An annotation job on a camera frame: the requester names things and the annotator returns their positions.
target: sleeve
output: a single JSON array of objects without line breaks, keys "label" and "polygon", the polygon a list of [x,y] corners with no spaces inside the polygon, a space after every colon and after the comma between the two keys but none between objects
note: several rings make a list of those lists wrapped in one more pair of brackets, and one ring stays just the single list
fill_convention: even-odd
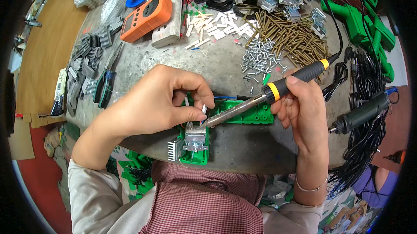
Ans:
[{"label": "sleeve", "polygon": [[292,201],[269,215],[264,233],[317,234],[322,215],[323,204],[305,206]]},{"label": "sleeve", "polygon": [[73,159],[68,166],[68,187],[73,233],[107,233],[128,209],[120,209],[122,186],[116,176],[84,168]]}]

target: yellow ring on soldering iron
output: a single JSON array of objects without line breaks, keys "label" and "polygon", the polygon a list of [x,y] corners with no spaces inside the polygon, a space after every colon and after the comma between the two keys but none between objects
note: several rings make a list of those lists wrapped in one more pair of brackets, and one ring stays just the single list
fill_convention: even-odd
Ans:
[{"label": "yellow ring on soldering iron", "polygon": [[329,67],[329,61],[326,59],[321,59],[320,61],[323,63],[324,70],[326,70]]},{"label": "yellow ring on soldering iron", "polygon": [[276,89],[275,84],[271,82],[271,83],[268,83],[267,85],[269,86],[269,88],[271,89],[272,93],[274,94],[275,101],[278,101],[279,100],[279,92],[278,92],[278,89]]}]

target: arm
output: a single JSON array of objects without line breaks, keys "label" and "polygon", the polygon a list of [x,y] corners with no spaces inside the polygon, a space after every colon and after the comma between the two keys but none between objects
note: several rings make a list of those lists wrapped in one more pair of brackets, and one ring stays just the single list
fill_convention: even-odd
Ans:
[{"label": "arm", "polygon": [[[195,107],[180,107],[187,91]],[[84,168],[105,169],[114,146],[124,138],[205,120],[203,104],[214,108],[213,93],[201,75],[156,65],[93,121],[75,144],[72,159]]]},{"label": "arm", "polygon": [[307,83],[294,76],[287,77],[286,85],[291,93],[274,103],[271,111],[278,114],[284,128],[292,126],[298,146],[298,184],[294,184],[294,199],[302,205],[320,205],[326,197],[329,166],[329,136],[323,94],[314,81]]}]

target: gray metal table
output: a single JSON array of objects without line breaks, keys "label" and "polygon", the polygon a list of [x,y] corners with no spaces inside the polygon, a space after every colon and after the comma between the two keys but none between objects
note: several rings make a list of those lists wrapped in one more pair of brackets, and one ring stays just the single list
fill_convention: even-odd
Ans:
[{"label": "gray metal table", "polygon": [[[123,17],[131,12],[127,9]],[[79,36],[85,30],[94,30],[99,26],[101,7],[90,11],[80,29]],[[326,23],[328,45],[330,52],[337,52],[339,41],[335,25],[331,18]],[[243,24],[242,18],[236,23]],[[342,28],[343,40],[346,44],[347,34]],[[113,46],[120,42],[120,32],[113,38]],[[261,82],[257,84],[251,80],[247,82],[242,79],[240,68],[241,57],[245,49],[234,43],[232,35],[228,35],[219,41],[207,42],[200,46],[199,50],[185,50],[184,47],[197,39],[197,34],[192,33],[189,38],[182,38],[174,44],[164,48],[153,48],[151,46],[151,33],[138,39],[134,43],[125,43],[121,52],[119,63],[116,67],[114,80],[114,91],[126,92],[138,80],[156,64],[165,64],[175,68],[189,70],[203,75],[208,81],[213,93],[221,96],[250,96],[250,88],[255,86],[254,95],[260,92]],[[112,50],[112,47],[105,49],[103,58],[99,64],[98,77]],[[289,60],[283,63],[292,67]],[[333,80],[332,69],[330,75],[324,77],[324,88]],[[274,70],[271,73],[270,81],[281,78],[283,74]],[[326,103],[327,122],[330,125],[337,116],[349,111],[349,90],[350,83],[347,81],[336,91],[331,100]],[[112,93],[110,104],[121,98],[123,94]],[[93,103],[91,96],[86,96],[78,101],[76,116],[66,114],[68,121],[76,124],[81,129],[86,129],[91,122],[102,112]],[[166,142],[178,135],[177,129],[170,129],[153,135],[132,136],[125,139],[120,146],[142,153],[146,156],[167,161]],[[330,135],[330,167],[343,163],[342,154],[347,146],[347,135]],[[199,166],[202,169],[228,171],[238,173],[256,174],[286,174],[295,172],[297,147],[292,136],[292,129],[284,130],[278,119],[270,125],[241,125],[221,124],[211,130],[210,157],[206,166]]]}]

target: checkered apron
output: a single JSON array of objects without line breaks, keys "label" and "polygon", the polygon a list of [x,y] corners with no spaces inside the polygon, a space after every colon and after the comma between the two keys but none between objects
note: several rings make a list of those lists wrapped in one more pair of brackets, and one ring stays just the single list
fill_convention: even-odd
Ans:
[{"label": "checkered apron", "polygon": [[256,207],[265,176],[186,168],[154,161],[156,193],[149,221],[139,234],[259,233],[263,218]]}]

